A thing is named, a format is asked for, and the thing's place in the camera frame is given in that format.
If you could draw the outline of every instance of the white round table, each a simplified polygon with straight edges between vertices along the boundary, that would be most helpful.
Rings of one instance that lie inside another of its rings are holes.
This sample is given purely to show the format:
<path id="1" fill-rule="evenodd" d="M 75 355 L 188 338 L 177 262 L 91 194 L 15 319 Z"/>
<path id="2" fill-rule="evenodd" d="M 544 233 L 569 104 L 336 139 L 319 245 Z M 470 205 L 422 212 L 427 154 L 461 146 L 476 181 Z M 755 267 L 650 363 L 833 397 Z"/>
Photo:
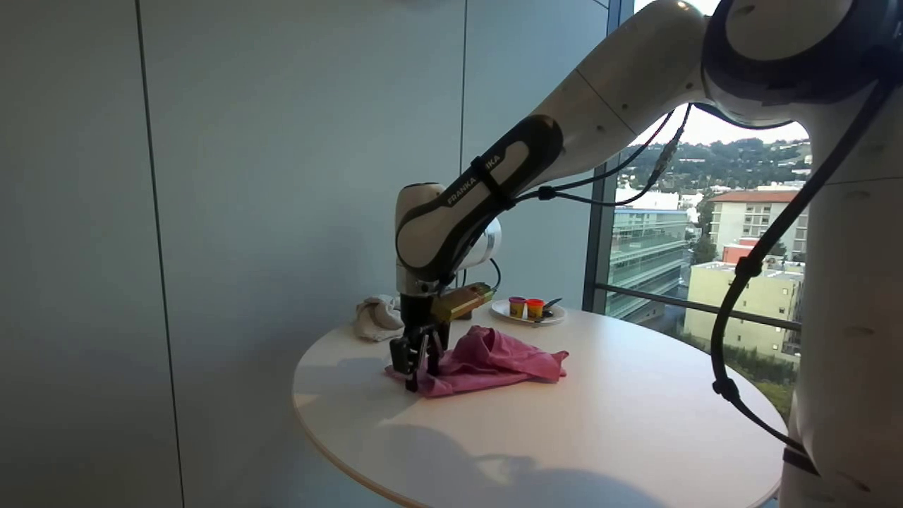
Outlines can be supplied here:
<path id="1" fill-rule="evenodd" d="M 782 478 L 782 444 L 710 391 L 709 355 L 610 317 L 492 325 L 548 353 L 569 351 L 558 384 L 420 397 L 391 380 L 389 345 L 353 328 L 321 336 L 293 375 L 304 435 L 341 472 L 404 504 L 685 504 L 747 508 Z M 771 425 L 778 413 L 730 373 Z"/>

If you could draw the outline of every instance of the distant building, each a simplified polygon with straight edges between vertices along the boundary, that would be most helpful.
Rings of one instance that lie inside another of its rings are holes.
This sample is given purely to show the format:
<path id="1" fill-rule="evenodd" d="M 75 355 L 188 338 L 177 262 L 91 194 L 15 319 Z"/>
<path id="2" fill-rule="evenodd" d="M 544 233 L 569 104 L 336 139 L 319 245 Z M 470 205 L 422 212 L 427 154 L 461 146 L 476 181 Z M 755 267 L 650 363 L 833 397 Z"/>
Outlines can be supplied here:
<path id="1" fill-rule="evenodd" d="M 689 242 L 685 212 L 678 208 L 616 208 L 610 284 L 685 297 Z M 610 290 L 607 314 L 655 329 L 679 329 L 683 310 Z"/>
<path id="2" fill-rule="evenodd" d="M 620 177 L 616 201 L 634 197 L 638 190 L 630 187 L 633 181 Z M 699 205 L 702 192 L 645 192 L 643 197 L 633 201 L 630 208 L 672 208 L 672 212 L 685 212 L 689 224 L 699 221 Z"/>
<path id="3" fill-rule="evenodd" d="M 723 304 L 729 284 L 733 281 L 733 262 L 695 266 L 689 274 L 689 300 L 702 304 Z M 733 310 L 795 322 L 795 301 L 801 297 L 801 270 L 765 270 L 740 297 Z M 709 345 L 714 314 L 685 310 L 683 332 Z M 794 362 L 789 329 L 760 322 L 730 319 L 724 328 L 724 345 L 755 351 L 760 355 Z"/>
<path id="4" fill-rule="evenodd" d="M 710 212 L 710 239 L 717 252 L 741 242 L 760 239 L 765 229 L 782 214 L 794 201 L 795 190 L 729 190 L 714 194 Z M 782 238 L 786 260 L 805 260 L 806 253 L 806 212 L 786 229 Z"/>
<path id="5" fill-rule="evenodd" d="M 751 238 L 741 238 L 733 245 L 724 245 L 723 249 L 723 262 L 737 266 L 740 257 L 747 257 L 754 252 L 754 245 L 755 245 L 755 239 L 751 239 Z"/>

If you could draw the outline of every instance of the window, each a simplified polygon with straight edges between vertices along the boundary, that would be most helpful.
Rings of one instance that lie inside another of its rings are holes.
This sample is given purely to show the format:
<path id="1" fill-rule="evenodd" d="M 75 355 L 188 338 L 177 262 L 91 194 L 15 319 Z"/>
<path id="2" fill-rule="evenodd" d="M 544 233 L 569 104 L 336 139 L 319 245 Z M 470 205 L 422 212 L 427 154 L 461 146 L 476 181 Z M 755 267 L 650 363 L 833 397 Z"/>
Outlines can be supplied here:
<path id="1" fill-rule="evenodd" d="M 633 208 L 593 208 L 590 257 L 604 252 L 599 260 L 610 260 L 610 266 L 607 270 L 593 267 L 588 274 L 588 310 L 655 328 L 702 351 L 709 348 L 714 314 L 733 279 L 737 257 L 785 208 L 782 204 L 754 204 L 751 192 L 765 192 L 762 187 L 771 192 L 774 187 L 801 187 L 805 173 L 794 173 L 799 167 L 778 167 L 768 152 L 782 146 L 782 152 L 794 150 L 801 160 L 810 160 L 805 157 L 810 142 L 801 126 L 754 135 L 760 133 L 730 130 L 695 113 L 668 173 L 658 181 L 650 201 L 638 201 Z M 667 142 L 668 135 L 651 142 L 650 152 L 623 173 L 623 194 L 634 194 L 638 190 L 630 187 L 645 184 L 650 167 Z M 714 187 L 737 194 L 714 204 Z M 692 205 L 655 205 L 678 204 L 668 194 L 679 194 Z M 616 184 L 599 184 L 595 197 L 619 201 Z M 774 252 L 765 274 L 741 293 L 741 304 L 733 308 L 724 332 L 729 363 L 760 384 L 785 417 L 799 358 L 799 325 L 794 319 L 799 317 L 805 281 L 805 232 L 806 221 L 801 218 L 782 239 L 782 249 Z"/>

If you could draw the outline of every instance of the pink towel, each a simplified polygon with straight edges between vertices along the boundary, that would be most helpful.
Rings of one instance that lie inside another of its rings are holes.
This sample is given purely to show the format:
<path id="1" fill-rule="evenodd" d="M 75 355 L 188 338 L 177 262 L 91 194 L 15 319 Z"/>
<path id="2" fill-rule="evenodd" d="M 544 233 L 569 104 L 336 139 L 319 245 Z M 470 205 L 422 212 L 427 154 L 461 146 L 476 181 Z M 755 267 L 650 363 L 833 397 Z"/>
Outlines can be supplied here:
<path id="1" fill-rule="evenodd" d="M 518 380 L 558 380 L 566 351 L 544 353 L 494 328 L 470 328 L 441 362 L 441 375 L 420 373 L 420 396 L 446 397 Z"/>

